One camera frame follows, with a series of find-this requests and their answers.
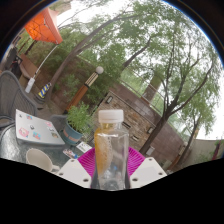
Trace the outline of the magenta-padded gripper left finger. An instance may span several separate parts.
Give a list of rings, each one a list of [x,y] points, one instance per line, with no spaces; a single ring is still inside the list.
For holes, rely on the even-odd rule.
[[[97,186],[95,149],[92,148],[79,158],[70,158],[58,171],[57,175],[84,188]]]

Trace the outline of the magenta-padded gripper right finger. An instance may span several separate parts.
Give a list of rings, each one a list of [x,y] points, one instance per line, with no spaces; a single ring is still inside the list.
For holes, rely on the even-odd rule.
[[[129,148],[127,174],[131,189],[143,187],[166,176],[153,157],[145,158],[133,148]]]

